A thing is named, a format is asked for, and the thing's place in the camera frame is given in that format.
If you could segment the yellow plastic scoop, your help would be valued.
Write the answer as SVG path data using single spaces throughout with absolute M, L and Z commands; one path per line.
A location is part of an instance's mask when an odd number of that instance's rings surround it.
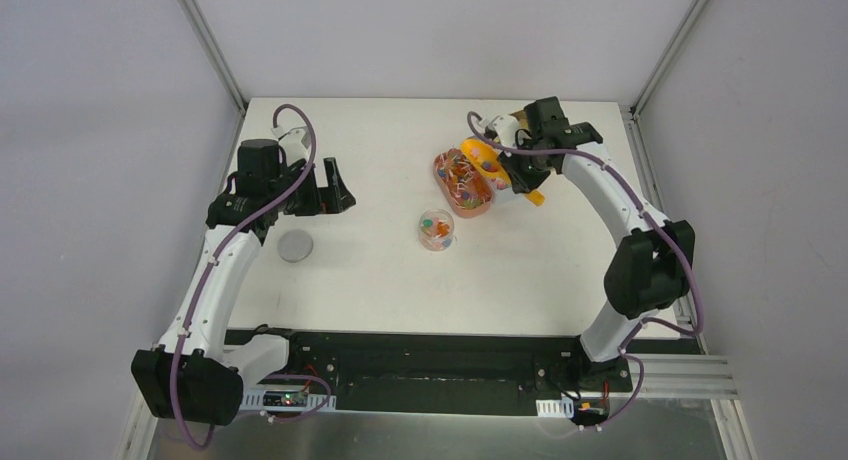
M 506 172 L 499 161 L 499 151 L 479 139 L 465 139 L 460 144 L 460 150 L 486 181 L 487 179 L 482 175 L 483 171 L 497 172 L 503 170 Z M 538 190 L 525 194 L 526 197 L 523 199 L 535 206 L 541 206 L 545 201 L 545 197 Z

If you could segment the orange tray of lollipops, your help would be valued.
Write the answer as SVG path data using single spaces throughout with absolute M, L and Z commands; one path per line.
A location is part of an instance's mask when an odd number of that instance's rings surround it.
M 433 172 L 449 207 L 457 216 L 470 219 L 491 208 L 494 193 L 488 180 L 461 150 L 452 148 L 437 155 Z

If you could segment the clear plastic jar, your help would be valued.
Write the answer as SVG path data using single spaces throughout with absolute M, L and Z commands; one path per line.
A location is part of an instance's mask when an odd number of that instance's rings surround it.
M 451 214 L 442 209 L 425 211 L 418 222 L 418 240 L 429 251 L 443 251 L 454 240 L 455 225 Z

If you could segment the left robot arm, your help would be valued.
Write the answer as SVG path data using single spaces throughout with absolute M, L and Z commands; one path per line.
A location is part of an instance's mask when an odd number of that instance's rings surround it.
M 153 347 L 139 350 L 131 374 L 152 415 L 226 426 L 244 393 L 268 376 L 297 382 L 305 358 L 279 334 L 256 333 L 225 349 L 238 294 L 271 227 L 281 215 L 340 214 L 355 197 L 335 158 L 326 157 L 326 183 L 318 185 L 314 157 L 271 139 L 239 145 L 236 169 L 209 205 L 201 258 L 176 318 Z

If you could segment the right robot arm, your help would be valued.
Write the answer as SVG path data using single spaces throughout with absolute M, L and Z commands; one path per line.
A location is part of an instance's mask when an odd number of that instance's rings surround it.
M 607 227 L 616 251 L 603 278 L 606 302 L 580 335 L 581 354 L 567 364 L 569 380 L 583 390 L 607 377 L 606 362 L 622 353 L 646 323 L 681 297 L 695 293 L 695 233 L 673 222 L 625 179 L 590 123 L 573 124 L 555 97 L 523 107 L 526 128 L 508 140 L 510 170 L 521 190 L 563 175 L 586 197 Z

